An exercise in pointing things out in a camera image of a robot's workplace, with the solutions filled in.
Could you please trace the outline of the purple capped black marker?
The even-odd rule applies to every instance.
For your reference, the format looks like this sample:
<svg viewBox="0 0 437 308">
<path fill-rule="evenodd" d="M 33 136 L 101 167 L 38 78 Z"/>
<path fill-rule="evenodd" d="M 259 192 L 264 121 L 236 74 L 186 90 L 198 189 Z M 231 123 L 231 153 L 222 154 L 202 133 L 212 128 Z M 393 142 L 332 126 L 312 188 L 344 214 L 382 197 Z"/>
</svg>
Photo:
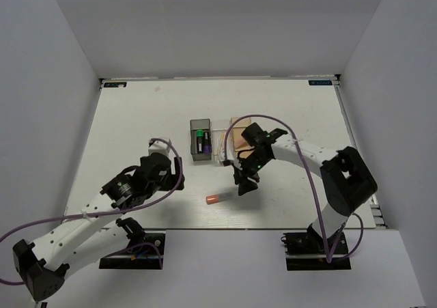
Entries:
<svg viewBox="0 0 437 308">
<path fill-rule="evenodd" d="M 210 154 L 212 151 L 210 133 L 208 131 L 203 132 L 203 152 L 205 154 Z"/>
</svg>

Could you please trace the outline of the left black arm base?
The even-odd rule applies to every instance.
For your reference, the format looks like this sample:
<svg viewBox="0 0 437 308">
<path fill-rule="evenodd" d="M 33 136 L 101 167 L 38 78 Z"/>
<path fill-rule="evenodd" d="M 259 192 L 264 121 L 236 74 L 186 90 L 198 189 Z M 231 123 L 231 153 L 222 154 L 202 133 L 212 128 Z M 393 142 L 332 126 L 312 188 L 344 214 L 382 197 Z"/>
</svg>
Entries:
<svg viewBox="0 0 437 308">
<path fill-rule="evenodd" d="M 148 232 L 141 246 L 104 257 L 100 270 L 162 270 L 166 232 Z"/>
</svg>

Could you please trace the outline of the orange capped clear tube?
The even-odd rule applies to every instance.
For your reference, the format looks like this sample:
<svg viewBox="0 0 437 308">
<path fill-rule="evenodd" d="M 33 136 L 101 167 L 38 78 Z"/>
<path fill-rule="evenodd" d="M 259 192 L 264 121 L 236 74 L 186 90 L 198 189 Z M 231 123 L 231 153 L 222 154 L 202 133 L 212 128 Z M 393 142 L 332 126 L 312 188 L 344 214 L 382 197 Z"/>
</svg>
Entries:
<svg viewBox="0 0 437 308">
<path fill-rule="evenodd" d="M 217 203 L 222 202 L 222 201 L 227 201 L 227 200 L 231 199 L 232 196 L 233 195 L 231 193 L 220 193 L 220 194 L 215 194 L 215 195 L 209 195 L 206 197 L 206 204 L 212 205 L 212 204 L 217 204 Z"/>
</svg>

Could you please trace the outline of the pink thin pen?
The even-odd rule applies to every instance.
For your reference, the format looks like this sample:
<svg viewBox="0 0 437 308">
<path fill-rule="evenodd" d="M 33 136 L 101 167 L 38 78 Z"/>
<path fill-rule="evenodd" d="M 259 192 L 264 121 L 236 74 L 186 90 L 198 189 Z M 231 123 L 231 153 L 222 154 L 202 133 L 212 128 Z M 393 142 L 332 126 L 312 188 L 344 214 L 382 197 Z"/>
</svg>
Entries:
<svg viewBox="0 0 437 308">
<path fill-rule="evenodd" d="M 219 160 L 224 160 L 225 159 L 225 152 L 226 152 L 226 149 L 225 149 L 225 144 L 226 144 L 225 135 L 226 135 L 226 132 L 223 132 L 222 135 L 221 135 L 219 146 L 218 146 L 218 159 Z"/>
</svg>

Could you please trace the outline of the green capped black marker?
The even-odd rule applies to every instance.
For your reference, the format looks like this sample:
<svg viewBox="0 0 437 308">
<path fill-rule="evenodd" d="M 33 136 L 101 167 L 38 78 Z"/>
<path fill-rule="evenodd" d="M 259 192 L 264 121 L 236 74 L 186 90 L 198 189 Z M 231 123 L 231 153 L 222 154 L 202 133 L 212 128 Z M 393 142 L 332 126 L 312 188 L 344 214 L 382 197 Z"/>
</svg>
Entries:
<svg viewBox="0 0 437 308">
<path fill-rule="evenodd" d="M 203 134 L 204 132 L 202 129 L 196 130 L 195 140 L 196 140 L 196 148 L 198 154 L 203 153 Z"/>
</svg>

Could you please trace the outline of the yellow thin pen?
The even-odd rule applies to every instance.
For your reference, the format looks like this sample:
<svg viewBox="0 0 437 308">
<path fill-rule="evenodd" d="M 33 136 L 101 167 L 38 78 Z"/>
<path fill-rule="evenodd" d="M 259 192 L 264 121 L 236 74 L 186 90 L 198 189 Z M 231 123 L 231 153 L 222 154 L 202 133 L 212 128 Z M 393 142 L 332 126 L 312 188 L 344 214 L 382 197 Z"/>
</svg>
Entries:
<svg viewBox="0 0 437 308">
<path fill-rule="evenodd" d="M 223 132 L 217 133 L 214 136 L 214 140 L 215 140 L 215 154 L 217 156 L 220 156 L 223 149 L 224 133 Z"/>
</svg>

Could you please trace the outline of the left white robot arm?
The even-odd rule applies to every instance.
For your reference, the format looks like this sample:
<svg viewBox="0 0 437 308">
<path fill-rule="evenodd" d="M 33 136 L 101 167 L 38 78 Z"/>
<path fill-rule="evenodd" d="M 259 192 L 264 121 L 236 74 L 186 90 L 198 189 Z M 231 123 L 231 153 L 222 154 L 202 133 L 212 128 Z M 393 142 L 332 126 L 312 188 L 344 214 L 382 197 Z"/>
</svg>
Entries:
<svg viewBox="0 0 437 308">
<path fill-rule="evenodd" d="M 145 232 L 124 215 L 157 191 L 181 191 L 183 182 L 181 158 L 170 160 L 153 152 L 106 183 L 79 219 L 65 221 L 31 242 L 17 242 L 12 248 L 14 265 L 34 301 L 46 300 L 68 277 L 103 257 L 140 251 Z"/>
</svg>

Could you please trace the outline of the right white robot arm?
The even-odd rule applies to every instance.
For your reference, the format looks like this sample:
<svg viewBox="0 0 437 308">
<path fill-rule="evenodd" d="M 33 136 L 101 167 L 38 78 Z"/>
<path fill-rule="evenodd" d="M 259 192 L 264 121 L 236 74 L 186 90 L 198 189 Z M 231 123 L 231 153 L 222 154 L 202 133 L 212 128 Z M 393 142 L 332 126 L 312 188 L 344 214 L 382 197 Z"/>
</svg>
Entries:
<svg viewBox="0 0 437 308">
<path fill-rule="evenodd" d="M 287 131 L 262 130 L 253 123 L 242 132 L 252 147 L 247 157 L 231 161 L 239 196 L 257 189 L 259 171 L 272 160 L 279 160 L 309 170 L 322 180 L 327 204 L 320 210 L 322 221 L 314 220 L 307 228 L 309 246 L 325 252 L 352 213 L 378 189 L 378 185 L 359 152 L 347 146 L 342 150 L 318 147 L 298 141 Z"/>
</svg>

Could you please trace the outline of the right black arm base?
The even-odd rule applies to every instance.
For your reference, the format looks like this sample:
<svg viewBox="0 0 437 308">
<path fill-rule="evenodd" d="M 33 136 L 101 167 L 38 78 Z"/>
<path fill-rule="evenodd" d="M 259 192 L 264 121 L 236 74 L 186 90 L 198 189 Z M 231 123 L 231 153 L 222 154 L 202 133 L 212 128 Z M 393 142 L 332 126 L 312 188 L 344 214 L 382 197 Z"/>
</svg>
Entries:
<svg viewBox="0 0 437 308">
<path fill-rule="evenodd" d="M 313 246 L 307 240 L 306 232 L 284 233 L 281 242 L 285 247 L 287 271 L 351 270 L 350 258 L 343 258 L 349 248 L 345 234 L 342 234 L 331 263 L 326 260 L 323 247 Z"/>
</svg>

